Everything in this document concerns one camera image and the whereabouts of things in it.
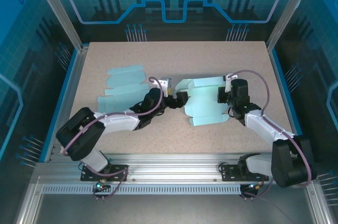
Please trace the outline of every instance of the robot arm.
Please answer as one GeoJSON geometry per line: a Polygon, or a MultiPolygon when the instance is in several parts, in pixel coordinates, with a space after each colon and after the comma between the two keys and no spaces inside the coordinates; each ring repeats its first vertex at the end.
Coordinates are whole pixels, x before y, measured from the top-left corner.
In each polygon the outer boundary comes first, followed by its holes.
{"type": "Polygon", "coordinates": [[[261,108],[250,102],[248,82],[238,79],[237,75],[230,78],[230,75],[224,76],[226,87],[219,88],[218,102],[227,103],[234,118],[255,131],[272,148],[272,153],[242,156],[238,162],[242,177],[247,173],[272,176],[282,188],[307,181],[305,164],[288,135],[304,153],[311,168],[311,178],[315,179],[317,174],[309,139],[282,129],[265,114],[262,115],[261,108]]]}
{"type": "MultiPolygon", "coordinates": [[[[81,161],[91,167],[94,171],[102,174],[110,172],[110,163],[102,152],[95,149],[95,145],[100,137],[104,134],[117,132],[119,130],[139,130],[149,125],[155,116],[164,113],[169,107],[172,109],[183,107],[187,100],[187,92],[178,92],[177,98],[168,95],[170,87],[170,79],[163,78],[159,81],[163,89],[163,98],[160,105],[153,112],[147,115],[138,114],[146,113],[156,107],[159,102],[161,90],[152,88],[144,97],[142,102],[130,107],[124,114],[106,116],[100,121],[92,124],[80,137],[68,148],[67,153],[73,161],[81,161]]],[[[66,124],[64,124],[57,132],[57,139],[63,147],[90,122],[101,117],[104,114],[94,113],[89,108],[80,109],[66,124]]]]}

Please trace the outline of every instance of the light blue paper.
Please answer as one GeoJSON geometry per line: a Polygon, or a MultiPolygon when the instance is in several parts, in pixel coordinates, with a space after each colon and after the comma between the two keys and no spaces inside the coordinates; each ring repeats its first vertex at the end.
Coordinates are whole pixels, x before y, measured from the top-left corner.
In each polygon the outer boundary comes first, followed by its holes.
{"type": "Polygon", "coordinates": [[[146,75],[143,66],[134,65],[108,70],[111,74],[107,80],[105,96],[98,97],[98,111],[100,113],[126,111],[136,103],[143,101],[149,92],[149,84],[141,84],[146,75]]]}
{"type": "Polygon", "coordinates": [[[128,66],[128,67],[112,68],[112,69],[109,69],[107,73],[114,74],[114,73],[131,72],[131,71],[137,71],[137,70],[143,70],[143,65],[136,64],[134,66],[128,66]]]}
{"type": "Polygon", "coordinates": [[[124,87],[126,85],[140,84],[146,79],[144,71],[128,71],[112,74],[107,80],[109,88],[124,87]]]}
{"type": "Polygon", "coordinates": [[[225,86],[222,77],[182,80],[175,90],[187,90],[189,99],[184,106],[185,113],[191,116],[193,126],[222,123],[229,119],[223,114],[227,104],[217,103],[218,87],[225,86]]]}
{"type": "Polygon", "coordinates": [[[134,106],[140,101],[144,100],[145,95],[149,92],[149,89],[144,89],[141,91],[122,94],[122,95],[113,95],[113,96],[99,96],[98,97],[98,111],[100,113],[110,113],[110,112],[123,112],[134,106]]]}
{"type": "Polygon", "coordinates": [[[105,95],[106,96],[113,96],[113,95],[122,95],[132,92],[138,92],[141,90],[149,90],[149,84],[134,84],[134,85],[127,85],[119,88],[111,88],[111,89],[105,89],[105,95]]]}

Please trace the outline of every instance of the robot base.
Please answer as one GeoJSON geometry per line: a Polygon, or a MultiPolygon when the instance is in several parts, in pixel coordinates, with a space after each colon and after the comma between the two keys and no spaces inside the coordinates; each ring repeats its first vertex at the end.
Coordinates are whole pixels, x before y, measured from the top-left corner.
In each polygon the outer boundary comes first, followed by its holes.
{"type": "Polygon", "coordinates": [[[247,173],[245,178],[241,175],[241,172],[238,168],[238,165],[222,164],[220,165],[220,171],[222,173],[223,182],[260,182],[262,179],[264,181],[269,181],[268,176],[262,176],[260,174],[247,173]]]}
{"type": "MultiPolygon", "coordinates": [[[[110,171],[108,174],[110,173],[114,173],[117,172],[119,170],[123,170],[128,168],[128,165],[111,165],[110,171]]],[[[107,179],[107,182],[120,182],[122,177],[123,177],[123,173],[117,174],[117,175],[113,175],[110,176],[107,179]]],[[[103,177],[99,176],[99,175],[95,175],[93,174],[89,169],[86,168],[86,166],[83,166],[82,168],[82,174],[81,174],[81,181],[85,181],[85,182],[97,182],[100,181],[103,177]]]]}

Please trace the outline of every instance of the glass enclosure wall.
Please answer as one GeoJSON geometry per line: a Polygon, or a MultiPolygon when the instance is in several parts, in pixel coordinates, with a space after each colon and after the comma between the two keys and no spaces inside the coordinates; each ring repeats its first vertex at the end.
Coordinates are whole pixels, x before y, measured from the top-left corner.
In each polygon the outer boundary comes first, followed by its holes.
{"type": "Polygon", "coordinates": [[[0,5],[0,219],[12,223],[73,47],[46,0],[0,0],[0,5]]]}
{"type": "Polygon", "coordinates": [[[275,51],[317,161],[338,163],[338,0],[302,0],[275,51]]]}
{"type": "Polygon", "coordinates": [[[61,0],[83,42],[267,40],[288,0],[61,0]]]}

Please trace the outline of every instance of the speckled table surface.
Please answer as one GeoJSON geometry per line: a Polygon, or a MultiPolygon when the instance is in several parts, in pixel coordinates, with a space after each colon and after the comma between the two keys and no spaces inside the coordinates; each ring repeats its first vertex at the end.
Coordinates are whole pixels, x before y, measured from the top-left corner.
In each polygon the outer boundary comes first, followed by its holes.
{"type": "MultiPolygon", "coordinates": [[[[270,88],[266,114],[280,126],[290,124],[264,42],[110,42],[90,43],[71,116],[82,107],[96,111],[97,97],[105,95],[107,71],[132,64],[144,66],[146,77],[182,79],[222,76],[241,69],[263,75],[270,88]]],[[[266,90],[249,73],[251,101],[262,107],[266,90]]],[[[235,119],[221,124],[192,126],[184,109],[166,109],[163,116],[138,131],[120,131],[101,137],[103,153],[248,153],[270,151],[263,139],[235,119]]]]}

